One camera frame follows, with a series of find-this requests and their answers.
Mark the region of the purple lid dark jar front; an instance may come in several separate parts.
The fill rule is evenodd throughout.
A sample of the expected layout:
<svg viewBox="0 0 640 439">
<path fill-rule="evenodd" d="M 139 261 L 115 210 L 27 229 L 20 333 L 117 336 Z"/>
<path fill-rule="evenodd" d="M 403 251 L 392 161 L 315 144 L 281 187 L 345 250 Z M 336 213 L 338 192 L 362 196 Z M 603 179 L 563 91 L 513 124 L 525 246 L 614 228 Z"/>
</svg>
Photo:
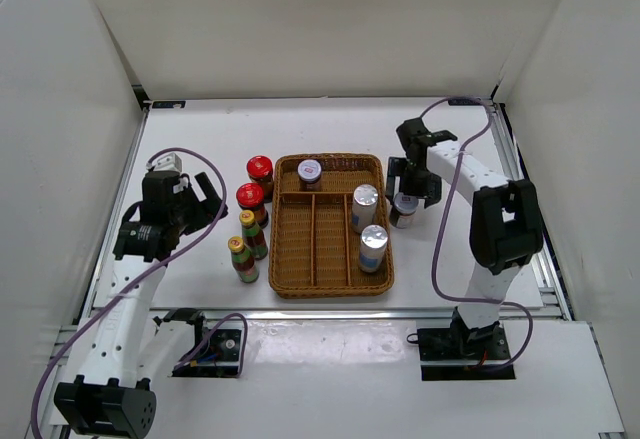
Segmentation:
<svg viewBox="0 0 640 439">
<path fill-rule="evenodd" d="M 412 224 L 418 205 L 417 197 L 398 192 L 391 202 L 391 225 L 398 229 L 408 228 Z"/>
</svg>

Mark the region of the purple lid dark jar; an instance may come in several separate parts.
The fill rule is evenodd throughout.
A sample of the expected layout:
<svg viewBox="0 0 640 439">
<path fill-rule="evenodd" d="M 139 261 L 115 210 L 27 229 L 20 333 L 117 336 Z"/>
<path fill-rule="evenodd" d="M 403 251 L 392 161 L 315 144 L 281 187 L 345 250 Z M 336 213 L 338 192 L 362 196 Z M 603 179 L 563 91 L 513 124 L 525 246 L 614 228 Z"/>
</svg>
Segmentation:
<svg viewBox="0 0 640 439">
<path fill-rule="evenodd" d="M 408 228 L 412 224 L 418 205 L 417 197 L 398 192 L 391 202 L 391 225 L 398 229 Z"/>
<path fill-rule="evenodd" d="M 297 168 L 300 188 L 306 192 L 321 190 L 322 166 L 314 159 L 302 160 Z"/>
</svg>

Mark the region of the yellow cap sauce bottle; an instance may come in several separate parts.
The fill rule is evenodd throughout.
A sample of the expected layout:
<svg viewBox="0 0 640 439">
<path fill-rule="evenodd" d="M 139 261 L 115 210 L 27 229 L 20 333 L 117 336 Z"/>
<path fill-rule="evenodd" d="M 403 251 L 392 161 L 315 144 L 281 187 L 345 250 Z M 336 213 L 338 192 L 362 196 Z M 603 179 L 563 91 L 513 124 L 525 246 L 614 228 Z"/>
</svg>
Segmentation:
<svg viewBox="0 0 640 439">
<path fill-rule="evenodd" d="M 243 283 L 254 283 L 259 278 L 259 270 L 250 250 L 240 236 L 228 240 L 232 266 Z"/>
<path fill-rule="evenodd" d="M 242 227 L 242 238 L 255 260 L 262 260 L 268 255 L 268 245 L 264 233 L 250 210 L 242 210 L 239 214 Z"/>
</svg>

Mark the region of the silver white can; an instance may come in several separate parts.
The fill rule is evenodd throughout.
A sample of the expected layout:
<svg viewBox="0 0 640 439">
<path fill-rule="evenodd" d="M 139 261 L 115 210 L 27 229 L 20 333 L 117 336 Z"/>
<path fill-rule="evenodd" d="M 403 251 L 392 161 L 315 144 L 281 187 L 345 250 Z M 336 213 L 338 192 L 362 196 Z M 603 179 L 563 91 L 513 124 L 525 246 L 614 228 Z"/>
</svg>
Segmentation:
<svg viewBox="0 0 640 439">
<path fill-rule="evenodd" d="M 385 257 L 388 242 L 384 227 L 374 224 L 365 227 L 360 235 L 359 268 L 366 273 L 376 272 Z"/>
<path fill-rule="evenodd" d="M 351 225 L 357 234 L 374 222 L 379 194 L 371 184 L 359 185 L 353 192 Z"/>
</svg>

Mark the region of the silver top white can front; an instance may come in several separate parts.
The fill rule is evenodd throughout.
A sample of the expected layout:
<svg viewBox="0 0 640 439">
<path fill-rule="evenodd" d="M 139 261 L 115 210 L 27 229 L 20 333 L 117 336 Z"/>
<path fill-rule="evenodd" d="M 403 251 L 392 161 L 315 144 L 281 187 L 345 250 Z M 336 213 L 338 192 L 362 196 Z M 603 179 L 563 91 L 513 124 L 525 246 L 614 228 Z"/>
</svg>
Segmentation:
<svg viewBox="0 0 640 439">
<path fill-rule="evenodd" d="M 365 227 L 360 235 L 359 268 L 366 273 L 376 272 L 385 257 L 388 242 L 384 227 L 374 224 Z"/>
</svg>

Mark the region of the yellow cap sauce bottle front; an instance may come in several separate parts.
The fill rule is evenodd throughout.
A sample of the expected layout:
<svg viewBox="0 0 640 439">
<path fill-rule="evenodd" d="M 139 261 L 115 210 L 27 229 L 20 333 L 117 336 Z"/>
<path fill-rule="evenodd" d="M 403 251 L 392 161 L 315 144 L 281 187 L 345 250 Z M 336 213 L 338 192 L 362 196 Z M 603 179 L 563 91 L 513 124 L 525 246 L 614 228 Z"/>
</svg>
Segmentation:
<svg viewBox="0 0 640 439">
<path fill-rule="evenodd" d="M 254 283 L 259 278 L 259 270 L 250 250 L 240 236 L 228 240 L 232 266 L 243 283 Z"/>
</svg>

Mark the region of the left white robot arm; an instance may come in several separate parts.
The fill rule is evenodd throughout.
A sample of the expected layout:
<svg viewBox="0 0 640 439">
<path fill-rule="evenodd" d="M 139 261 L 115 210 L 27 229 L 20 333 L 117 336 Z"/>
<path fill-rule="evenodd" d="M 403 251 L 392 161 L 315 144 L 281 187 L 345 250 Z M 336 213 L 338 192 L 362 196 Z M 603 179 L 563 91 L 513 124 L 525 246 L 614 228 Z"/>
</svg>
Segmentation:
<svg viewBox="0 0 640 439">
<path fill-rule="evenodd" d="M 54 404 L 77 434 L 144 438 L 156 413 L 151 380 L 139 373 L 144 321 L 181 237 L 204 239 L 225 217 L 226 194 L 206 173 L 151 170 L 142 198 L 124 213 L 113 249 L 109 302 L 81 329 L 96 331 L 75 378 L 56 386 Z"/>
</svg>

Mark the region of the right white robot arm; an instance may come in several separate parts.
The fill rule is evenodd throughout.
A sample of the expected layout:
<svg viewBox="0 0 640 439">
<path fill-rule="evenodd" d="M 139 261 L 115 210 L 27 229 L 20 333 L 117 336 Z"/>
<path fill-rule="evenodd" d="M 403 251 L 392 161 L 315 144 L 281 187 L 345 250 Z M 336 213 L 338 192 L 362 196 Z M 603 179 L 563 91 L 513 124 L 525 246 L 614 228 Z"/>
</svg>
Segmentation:
<svg viewBox="0 0 640 439">
<path fill-rule="evenodd" d="M 396 134 L 405 156 L 388 161 L 389 199 L 403 194 L 427 207 L 443 201 L 449 210 L 460 195 L 471 207 L 475 265 L 465 295 L 453 300 L 449 334 L 452 352 L 470 359 L 493 337 L 513 279 L 542 248 L 536 188 L 486 167 L 451 132 L 432 132 L 419 118 L 404 121 Z"/>
</svg>

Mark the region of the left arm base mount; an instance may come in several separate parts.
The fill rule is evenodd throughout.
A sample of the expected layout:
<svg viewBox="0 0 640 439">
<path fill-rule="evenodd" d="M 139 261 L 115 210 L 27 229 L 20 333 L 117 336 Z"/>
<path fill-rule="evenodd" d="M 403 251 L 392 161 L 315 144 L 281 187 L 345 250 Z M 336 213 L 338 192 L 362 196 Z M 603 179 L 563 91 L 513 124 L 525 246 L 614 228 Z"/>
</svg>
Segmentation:
<svg viewBox="0 0 640 439">
<path fill-rule="evenodd" d="M 157 327 L 171 322 L 186 323 L 193 329 L 193 347 L 178 360 L 172 377 L 237 378 L 244 367 L 248 322 L 237 312 L 208 325 L 203 311 L 194 308 L 172 309 L 156 316 Z"/>
</svg>

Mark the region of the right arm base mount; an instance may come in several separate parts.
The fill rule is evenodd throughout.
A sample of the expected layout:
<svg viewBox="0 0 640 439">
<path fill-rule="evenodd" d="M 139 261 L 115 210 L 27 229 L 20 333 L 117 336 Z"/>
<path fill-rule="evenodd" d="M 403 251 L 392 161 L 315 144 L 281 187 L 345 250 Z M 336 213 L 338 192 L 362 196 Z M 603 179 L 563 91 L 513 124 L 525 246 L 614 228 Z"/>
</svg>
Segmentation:
<svg viewBox="0 0 640 439">
<path fill-rule="evenodd" d="M 423 382 L 516 379 L 513 365 L 502 367 L 511 354 L 499 323 L 490 336 L 476 344 L 464 344 L 451 327 L 418 328 L 406 340 L 418 347 Z"/>
</svg>

